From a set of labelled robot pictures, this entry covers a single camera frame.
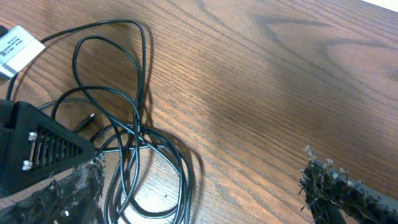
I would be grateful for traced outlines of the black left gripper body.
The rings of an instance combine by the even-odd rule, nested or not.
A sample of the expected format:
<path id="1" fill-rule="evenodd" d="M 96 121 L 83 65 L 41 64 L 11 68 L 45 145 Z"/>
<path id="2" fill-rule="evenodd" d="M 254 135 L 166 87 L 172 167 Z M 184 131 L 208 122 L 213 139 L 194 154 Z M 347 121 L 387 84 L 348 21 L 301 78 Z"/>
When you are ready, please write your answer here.
<path id="1" fill-rule="evenodd" d="M 16 114 L 14 103 L 1 100 L 1 198 L 8 197 L 15 192 L 15 178 L 17 166 L 14 163 L 12 140 L 16 128 Z"/>

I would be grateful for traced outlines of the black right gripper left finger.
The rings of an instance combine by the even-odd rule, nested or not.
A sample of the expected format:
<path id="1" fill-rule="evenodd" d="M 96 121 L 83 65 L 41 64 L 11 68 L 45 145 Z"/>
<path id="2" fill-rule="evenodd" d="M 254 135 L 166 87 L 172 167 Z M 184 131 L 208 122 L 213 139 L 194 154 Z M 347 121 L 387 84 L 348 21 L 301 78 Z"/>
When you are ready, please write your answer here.
<path id="1" fill-rule="evenodd" d="M 99 206 L 104 181 L 104 159 L 95 157 L 65 178 L 2 209 L 1 223 L 104 223 Z"/>

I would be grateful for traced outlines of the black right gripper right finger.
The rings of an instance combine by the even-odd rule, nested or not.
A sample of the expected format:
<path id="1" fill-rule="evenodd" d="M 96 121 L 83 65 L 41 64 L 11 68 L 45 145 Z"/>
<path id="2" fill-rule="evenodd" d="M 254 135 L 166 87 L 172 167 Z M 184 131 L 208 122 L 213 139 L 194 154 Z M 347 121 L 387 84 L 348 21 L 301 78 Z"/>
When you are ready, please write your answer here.
<path id="1" fill-rule="evenodd" d="M 300 191 L 305 193 L 304 207 L 315 223 L 397 223 L 397 200 L 367 187 L 362 180 L 348 176 L 344 168 L 333 168 L 333 161 L 317 160 L 310 146 L 303 149 L 309 161 L 300 170 Z"/>

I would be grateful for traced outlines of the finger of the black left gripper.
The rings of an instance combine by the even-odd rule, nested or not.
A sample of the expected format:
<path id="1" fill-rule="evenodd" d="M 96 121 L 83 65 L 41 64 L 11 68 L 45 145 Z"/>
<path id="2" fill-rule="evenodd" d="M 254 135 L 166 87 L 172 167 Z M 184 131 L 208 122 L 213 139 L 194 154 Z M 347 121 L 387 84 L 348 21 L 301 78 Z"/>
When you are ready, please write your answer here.
<path id="1" fill-rule="evenodd" d="M 36 107 L 19 101 L 14 103 L 14 111 L 12 152 L 17 174 L 13 194 L 94 157 L 92 143 Z"/>

